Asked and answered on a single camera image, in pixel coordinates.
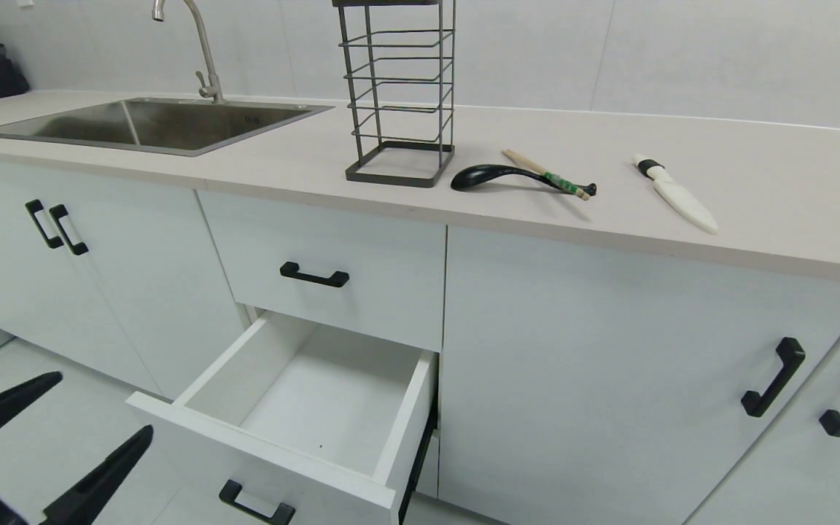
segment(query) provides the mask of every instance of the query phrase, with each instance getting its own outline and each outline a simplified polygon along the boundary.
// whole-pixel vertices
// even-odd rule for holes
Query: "metal rack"
[[[447,1],[452,3],[452,12],[447,19]],[[339,44],[346,56],[346,79],[349,88],[349,104],[352,110],[356,148],[359,160],[346,169],[346,179],[354,182],[374,182],[432,188],[454,156],[454,57],[456,57],[456,0],[333,0],[339,9],[339,23],[343,42]],[[374,31],[371,28],[371,7],[389,6],[436,6],[437,29]],[[347,7],[362,7],[364,10],[364,33],[349,37],[346,20]],[[367,53],[363,62],[353,66],[353,54]],[[384,69],[393,66],[410,66],[426,63],[437,66],[432,74],[383,74]],[[436,100],[422,102],[382,103],[379,91],[391,86],[433,86]],[[386,112],[429,115],[431,130],[426,136],[413,133],[383,133],[382,114]],[[414,152],[436,154],[436,169],[429,176],[399,176],[363,171],[382,152],[405,149]]]

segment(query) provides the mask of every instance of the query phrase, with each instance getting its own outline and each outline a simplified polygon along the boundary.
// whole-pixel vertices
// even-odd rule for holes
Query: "countertop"
[[[151,94],[27,93],[0,99],[0,124],[137,96]],[[435,188],[419,189],[346,181],[356,149],[343,102],[234,99],[335,109],[194,158],[0,139],[0,160],[840,281],[840,130],[457,107],[456,158]],[[400,115],[384,122],[413,125]],[[598,194],[583,202],[511,176],[475,192],[450,189],[464,167],[508,163],[501,149],[597,183]],[[660,199],[631,166],[634,153],[663,163],[709,207],[719,235]]]

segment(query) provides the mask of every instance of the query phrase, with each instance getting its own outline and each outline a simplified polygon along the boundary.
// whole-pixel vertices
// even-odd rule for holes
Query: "floor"
[[[103,461],[140,424],[125,399],[130,386],[20,340],[0,349],[0,391],[59,370],[63,382],[0,429],[0,497],[29,522]],[[494,525],[417,494],[406,525]],[[260,525],[216,494],[183,486],[163,452],[149,449],[97,525]]]

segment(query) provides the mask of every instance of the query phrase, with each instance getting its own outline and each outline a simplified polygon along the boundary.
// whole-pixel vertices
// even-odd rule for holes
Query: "kitchen faucet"
[[[216,66],[213,64],[213,53],[209,50],[209,39],[206,37],[206,24],[203,23],[203,16],[196,7],[193,0],[184,0],[190,12],[193,13],[193,20],[196,21],[196,30],[200,33],[200,46],[203,47],[203,59],[206,59],[206,70],[209,72],[209,85],[203,79],[203,73],[196,72],[200,79],[200,96],[212,98],[213,104],[222,104],[226,101],[222,97],[222,86],[219,83],[219,75],[216,74]],[[151,9],[151,18],[156,21],[164,21],[164,0],[154,0],[154,7]]]

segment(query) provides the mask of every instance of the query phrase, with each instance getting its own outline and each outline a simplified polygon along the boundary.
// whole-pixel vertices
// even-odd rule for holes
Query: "drawer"
[[[267,312],[172,403],[127,403],[185,483],[220,499],[240,486],[233,506],[277,525],[391,525],[429,446],[436,363]]]
[[[446,226],[216,192],[200,200],[236,302],[440,351]]]

